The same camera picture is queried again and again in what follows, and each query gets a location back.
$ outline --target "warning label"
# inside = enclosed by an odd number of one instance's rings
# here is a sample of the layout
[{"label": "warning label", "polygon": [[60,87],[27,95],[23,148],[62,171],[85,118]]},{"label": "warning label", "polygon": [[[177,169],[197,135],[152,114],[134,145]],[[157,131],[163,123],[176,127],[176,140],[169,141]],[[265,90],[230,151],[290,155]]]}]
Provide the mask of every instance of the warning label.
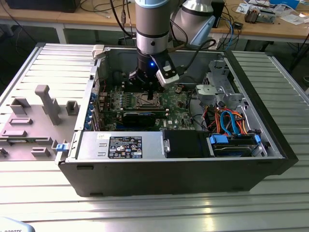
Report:
[{"label": "warning label", "polygon": [[135,159],[142,158],[140,136],[110,137],[108,158]]}]

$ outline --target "robotic arm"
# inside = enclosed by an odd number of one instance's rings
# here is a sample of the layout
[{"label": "robotic arm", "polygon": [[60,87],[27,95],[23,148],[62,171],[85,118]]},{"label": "robotic arm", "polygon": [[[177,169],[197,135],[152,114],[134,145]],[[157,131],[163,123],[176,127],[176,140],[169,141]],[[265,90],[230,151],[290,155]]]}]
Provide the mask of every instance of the robotic arm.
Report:
[{"label": "robotic arm", "polygon": [[[181,0],[136,0],[137,69],[130,74],[130,80],[141,81],[142,88],[152,99],[153,91],[160,86],[168,87],[183,74],[181,67],[175,67],[169,57],[170,19],[188,35],[190,45],[203,43],[213,26],[215,17],[211,0],[188,0],[182,7]],[[178,40],[184,35],[173,28]]]}]

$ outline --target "wooden table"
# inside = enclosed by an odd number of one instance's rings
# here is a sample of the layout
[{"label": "wooden table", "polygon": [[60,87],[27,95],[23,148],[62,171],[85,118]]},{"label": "wooden table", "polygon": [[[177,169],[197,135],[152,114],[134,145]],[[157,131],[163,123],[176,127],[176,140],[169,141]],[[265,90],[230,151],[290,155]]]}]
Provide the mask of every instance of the wooden table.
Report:
[{"label": "wooden table", "polygon": [[[93,0],[94,4],[108,3],[109,0]],[[241,0],[226,0],[227,8],[230,14],[235,18],[235,21],[243,23],[243,29],[241,39],[248,40],[261,40],[261,41],[279,41],[279,42],[291,42],[291,43],[302,43],[309,33],[308,24],[293,25],[285,22],[282,19],[277,18],[274,24],[257,23],[249,24],[244,21],[244,14],[236,13],[235,10],[237,5],[241,3]],[[121,5],[121,0],[115,0],[114,6]],[[52,27],[55,28],[59,37],[59,41],[62,44],[66,44],[66,36],[64,29],[91,29],[91,30],[116,30],[120,31],[112,11],[106,13],[106,16],[110,18],[98,15],[94,12],[87,12],[81,8],[78,8],[75,13],[61,13],[61,12],[50,12],[50,11],[35,11],[35,10],[14,10],[10,9],[5,3],[4,7],[7,11],[18,21],[19,24],[25,26],[38,26],[38,27]],[[87,1],[83,4],[83,7],[89,10],[93,10],[91,1]],[[99,9],[110,8],[109,4],[98,7]],[[135,5],[134,3],[129,4],[130,14],[132,19],[132,25],[135,31]],[[120,18],[120,12],[122,7],[117,7],[116,11]],[[308,6],[300,5],[298,10],[309,10]],[[16,24],[8,14],[0,6],[0,24]],[[211,30],[210,36],[215,39],[225,37],[229,33],[229,28],[226,23],[221,20],[219,27]]]}]

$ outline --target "green circuit board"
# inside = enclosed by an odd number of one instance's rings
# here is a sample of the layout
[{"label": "green circuit board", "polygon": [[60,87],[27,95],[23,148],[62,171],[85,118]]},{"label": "green circuit board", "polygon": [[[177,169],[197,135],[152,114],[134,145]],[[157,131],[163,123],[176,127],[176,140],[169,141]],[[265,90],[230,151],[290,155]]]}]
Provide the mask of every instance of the green circuit board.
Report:
[{"label": "green circuit board", "polygon": [[139,131],[194,130],[187,109],[187,92],[180,86],[172,86],[162,93],[155,93],[153,100],[147,100],[146,93],[124,92],[115,87],[108,92],[107,102],[101,114],[104,131],[136,131],[122,124],[125,112],[147,112],[155,114],[153,127],[138,128]]}]

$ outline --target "computer case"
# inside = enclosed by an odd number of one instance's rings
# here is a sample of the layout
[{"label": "computer case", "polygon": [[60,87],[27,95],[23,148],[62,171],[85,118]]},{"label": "computer case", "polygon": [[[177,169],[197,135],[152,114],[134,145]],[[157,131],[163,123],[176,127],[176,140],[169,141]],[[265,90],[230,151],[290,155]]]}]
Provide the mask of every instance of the computer case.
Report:
[{"label": "computer case", "polygon": [[212,28],[217,28],[220,22],[220,17],[224,8],[224,0],[212,0],[211,6],[213,8],[213,16],[216,17],[216,20],[213,23]]},{"label": "computer case", "polygon": [[6,0],[11,9],[74,13],[81,0]]}]

